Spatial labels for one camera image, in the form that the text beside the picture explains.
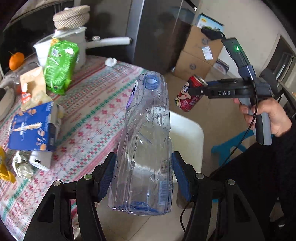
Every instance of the soda can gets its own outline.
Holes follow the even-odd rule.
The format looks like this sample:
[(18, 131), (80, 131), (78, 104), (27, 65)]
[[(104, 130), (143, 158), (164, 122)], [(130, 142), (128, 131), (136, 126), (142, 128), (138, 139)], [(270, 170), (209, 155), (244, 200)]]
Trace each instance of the soda can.
[(203, 78), (193, 75), (189, 78), (189, 80), (186, 82), (186, 84), (181, 89), (178, 96), (175, 98), (175, 102), (177, 106), (185, 111), (189, 112), (192, 107), (201, 99), (203, 95), (197, 95), (197, 96), (190, 96), (188, 94), (188, 89), (193, 87), (201, 87), (201, 86), (207, 86), (207, 82), (203, 80)]

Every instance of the plastic bottle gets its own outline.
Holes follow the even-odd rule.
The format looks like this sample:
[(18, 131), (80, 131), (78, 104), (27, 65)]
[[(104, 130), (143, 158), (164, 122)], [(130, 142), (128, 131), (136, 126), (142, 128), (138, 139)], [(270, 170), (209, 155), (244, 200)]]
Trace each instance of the plastic bottle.
[(171, 210), (173, 170), (170, 112), (164, 77), (139, 75), (126, 106), (109, 206), (135, 215)]

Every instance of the black pants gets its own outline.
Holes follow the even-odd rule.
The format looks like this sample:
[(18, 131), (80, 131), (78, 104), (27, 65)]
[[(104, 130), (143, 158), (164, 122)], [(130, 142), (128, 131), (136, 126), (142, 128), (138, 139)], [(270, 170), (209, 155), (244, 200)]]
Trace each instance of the black pants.
[[(252, 207), (266, 240), (275, 239), (275, 237), (270, 237), (269, 216), (277, 198), (283, 191), (285, 193), (285, 190), (280, 190), (280, 185), (278, 185), (280, 168), (271, 147), (256, 143), (231, 160), (212, 177), (215, 181), (225, 182), (227, 179), (236, 181)], [(276, 239), (287, 240), (291, 231), (292, 229), (290, 231), (286, 229), (285, 234), (281, 234), (281, 237)]]

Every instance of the human hand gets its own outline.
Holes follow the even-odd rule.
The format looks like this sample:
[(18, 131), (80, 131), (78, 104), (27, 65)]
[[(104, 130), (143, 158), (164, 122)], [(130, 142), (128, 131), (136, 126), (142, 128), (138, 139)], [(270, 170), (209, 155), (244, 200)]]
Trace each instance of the human hand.
[[(249, 125), (252, 122), (253, 116), (248, 115), (249, 108), (241, 104), (239, 99), (233, 99), (234, 103), (239, 104), (239, 110), (244, 114), (244, 119)], [(251, 111), (255, 112), (255, 106), (251, 108)], [(263, 112), (268, 113), (270, 118), (271, 133), (276, 137), (280, 137), (291, 129), (292, 122), (289, 117), (286, 115), (284, 109), (280, 104), (273, 98), (262, 100), (258, 103), (257, 115), (262, 114)], [(256, 119), (251, 127), (252, 130), (255, 129)]]

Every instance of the gray handle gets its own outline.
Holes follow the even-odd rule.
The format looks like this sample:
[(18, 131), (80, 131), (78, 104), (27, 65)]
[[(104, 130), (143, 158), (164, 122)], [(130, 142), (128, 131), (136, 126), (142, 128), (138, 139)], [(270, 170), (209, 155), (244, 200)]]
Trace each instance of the gray handle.
[[(253, 115), (251, 107), (253, 106), (250, 98), (239, 98), (239, 101), (242, 104), (245, 104), (249, 107), (249, 115)], [(254, 129), (254, 135), (256, 136), (256, 141), (262, 145), (271, 145), (271, 128), (270, 128), (270, 119), (266, 112), (261, 115), (256, 116), (256, 124)]]

